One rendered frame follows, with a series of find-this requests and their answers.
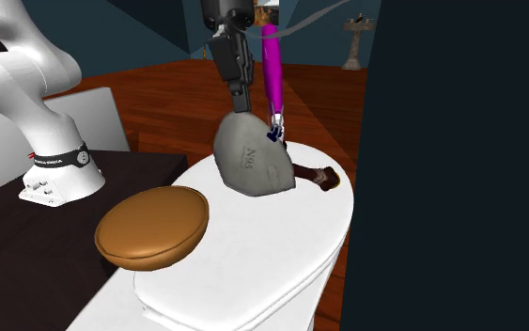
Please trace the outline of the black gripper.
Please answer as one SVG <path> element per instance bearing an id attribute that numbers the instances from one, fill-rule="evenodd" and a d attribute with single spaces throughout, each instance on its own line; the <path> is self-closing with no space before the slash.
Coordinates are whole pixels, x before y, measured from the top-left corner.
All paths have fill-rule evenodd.
<path id="1" fill-rule="evenodd" d="M 250 112 L 248 86 L 253 83 L 254 58 L 248 49 L 246 37 L 238 31 L 224 31 L 208 39 L 208 45 L 221 78 L 229 82 L 233 111 Z"/>

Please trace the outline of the grey face mask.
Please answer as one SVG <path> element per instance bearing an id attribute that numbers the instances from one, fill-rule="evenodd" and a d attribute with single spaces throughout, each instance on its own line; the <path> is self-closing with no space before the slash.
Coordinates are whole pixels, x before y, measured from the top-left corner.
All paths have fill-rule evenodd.
<path id="1" fill-rule="evenodd" d="M 219 124 L 213 156 L 224 184 L 249 197 L 296 187 L 292 161 L 282 142 L 268 137 L 269 127 L 250 112 L 230 112 Z"/>

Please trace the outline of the dark brown banded stick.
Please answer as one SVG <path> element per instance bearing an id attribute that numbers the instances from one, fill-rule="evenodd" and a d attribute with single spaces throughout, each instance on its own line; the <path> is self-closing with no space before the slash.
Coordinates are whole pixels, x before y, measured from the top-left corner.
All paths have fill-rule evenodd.
<path id="1" fill-rule="evenodd" d="M 324 192 L 336 188 L 340 183 L 339 175 L 330 166 L 310 168 L 293 164 L 293 172 L 295 177 L 313 182 Z"/>

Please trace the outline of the white toilet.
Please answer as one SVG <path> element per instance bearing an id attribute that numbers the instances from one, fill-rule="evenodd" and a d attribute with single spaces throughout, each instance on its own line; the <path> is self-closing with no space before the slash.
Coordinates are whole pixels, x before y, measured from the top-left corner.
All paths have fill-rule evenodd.
<path id="1" fill-rule="evenodd" d="M 349 177 L 326 192 L 297 180 L 248 197 L 226 187 L 207 157 L 178 184 L 210 204 L 195 250 L 157 271 L 118 269 L 67 331 L 312 331 L 350 226 Z"/>

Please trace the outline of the brown wooden bowl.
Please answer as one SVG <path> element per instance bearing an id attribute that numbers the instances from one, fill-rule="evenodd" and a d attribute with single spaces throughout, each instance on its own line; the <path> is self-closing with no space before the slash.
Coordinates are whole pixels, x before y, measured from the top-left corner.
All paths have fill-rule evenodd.
<path id="1" fill-rule="evenodd" d="M 124 199 L 99 222 L 95 246 L 114 265 L 154 271 L 188 256 L 210 219 L 208 200 L 186 186 L 148 189 Z"/>

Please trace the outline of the dark robot stand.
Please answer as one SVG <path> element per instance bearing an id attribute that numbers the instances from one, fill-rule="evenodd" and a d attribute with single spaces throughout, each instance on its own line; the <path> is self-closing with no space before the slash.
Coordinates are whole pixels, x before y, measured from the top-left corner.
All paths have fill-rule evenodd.
<path id="1" fill-rule="evenodd" d="M 19 199 L 20 179 L 0 187 L 0 331 L 66 331 L 116 270 L 94 244 L 99 221 L 188 166 L 183 154 L 95 150 L 92 159 L 105 185 L 60 207 Z"/>

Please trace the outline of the magenta handled tool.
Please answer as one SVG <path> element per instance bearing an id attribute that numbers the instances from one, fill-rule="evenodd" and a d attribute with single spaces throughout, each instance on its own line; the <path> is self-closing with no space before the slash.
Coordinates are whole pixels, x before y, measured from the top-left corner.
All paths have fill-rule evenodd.
<path id="1" fill-rule="evenodd" d="M 266 24 L 261 28 L 262 68 L 271 119 L 268 137 L 272 141 L 283 143 L 285 129 L 281 53 L 279 38 L 272 37 L 276 32 L 277 27 L 274 24 Z"/>

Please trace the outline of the grey pedestal sink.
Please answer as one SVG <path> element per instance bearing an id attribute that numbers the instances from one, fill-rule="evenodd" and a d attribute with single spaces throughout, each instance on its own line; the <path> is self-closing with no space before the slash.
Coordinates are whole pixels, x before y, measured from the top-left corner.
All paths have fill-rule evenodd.
<path id="1" fill-rule="evenodd" d="M 348 57 L 341 69 L 346 71 L 359 71 L 362 67 L 359 62 L 360 38 L 366 31 L 373 31 L 376 23 L 360 13 L 356 19 L 349 19 L 342 23 L 342 29 L 352 33 Z"/>

